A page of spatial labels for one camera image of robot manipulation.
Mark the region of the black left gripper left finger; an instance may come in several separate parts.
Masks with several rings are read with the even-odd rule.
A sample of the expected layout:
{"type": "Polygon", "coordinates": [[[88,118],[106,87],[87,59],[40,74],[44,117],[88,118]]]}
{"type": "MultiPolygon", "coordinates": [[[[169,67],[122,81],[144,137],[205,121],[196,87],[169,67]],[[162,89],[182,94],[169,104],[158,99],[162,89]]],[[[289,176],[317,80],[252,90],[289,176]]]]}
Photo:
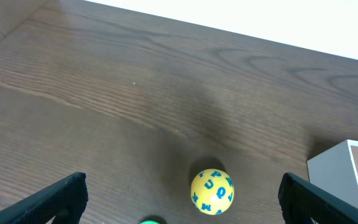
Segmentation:
{"type": "Polygon", "coordinates": [[[88,202],[86,174],[75,172],[0,211],[0,223],[78,224],[88,202]]]}

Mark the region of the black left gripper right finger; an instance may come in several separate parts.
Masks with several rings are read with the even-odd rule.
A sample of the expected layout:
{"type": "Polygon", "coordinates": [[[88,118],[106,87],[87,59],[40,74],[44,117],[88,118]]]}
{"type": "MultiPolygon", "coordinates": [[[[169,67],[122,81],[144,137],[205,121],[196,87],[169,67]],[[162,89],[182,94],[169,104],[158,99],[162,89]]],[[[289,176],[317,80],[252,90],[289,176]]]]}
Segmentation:
{"type": "Polygon", "coordinates": [[[358,208],[297,175],[283,175],[278,200],[286,224],[358,224],[358,208]]]}

